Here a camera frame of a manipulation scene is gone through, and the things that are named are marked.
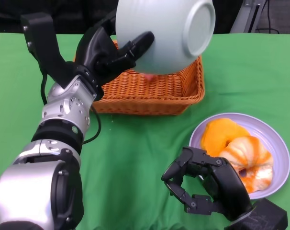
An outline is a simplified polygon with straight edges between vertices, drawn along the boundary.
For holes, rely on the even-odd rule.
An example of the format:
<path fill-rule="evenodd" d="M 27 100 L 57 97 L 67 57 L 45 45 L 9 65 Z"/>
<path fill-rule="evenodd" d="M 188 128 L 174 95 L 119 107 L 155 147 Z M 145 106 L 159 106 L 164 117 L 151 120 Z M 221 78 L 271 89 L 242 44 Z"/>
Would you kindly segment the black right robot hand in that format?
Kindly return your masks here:
<path fill-rule="evenodd" d="M 202 177 L 202 186 L 208 194 L 189 195 L 181 186 L 184 176 Z M 217 212 L 234 221 L 253 209 L 248 192 L 230 162 L 211 157 L 202 149 L 184 147 L 161 180 L 187 213 Z"/>

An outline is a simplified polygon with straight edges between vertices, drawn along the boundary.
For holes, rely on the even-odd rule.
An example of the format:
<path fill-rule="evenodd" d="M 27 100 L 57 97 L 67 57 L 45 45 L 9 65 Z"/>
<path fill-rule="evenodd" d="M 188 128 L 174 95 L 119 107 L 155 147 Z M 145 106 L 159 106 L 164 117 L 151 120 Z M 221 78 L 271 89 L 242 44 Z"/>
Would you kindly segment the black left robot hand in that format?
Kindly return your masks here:
<path fill-rule="evenodd" d="M 85 32 L 76 51 L 75 62 L 86 67 L 100 86 L 134 68 L 155 39 L 153 33 L 147 31 L 117 48 L 111 39 L 111 35 L 116 34 L 115 22 L 116 11 L 112 11 Z"/>

